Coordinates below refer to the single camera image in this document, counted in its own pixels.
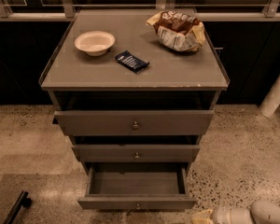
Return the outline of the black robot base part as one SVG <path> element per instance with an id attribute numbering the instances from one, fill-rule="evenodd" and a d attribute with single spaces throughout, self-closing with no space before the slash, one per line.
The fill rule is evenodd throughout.
<path id="1" fill-rule="evenodd" d="M 21 208 L 29 208 L 32 204 L 32 199 L 27 191 L 22 191 L 17 201 L 13 204 L 3 224 L 12 224 Z"/>

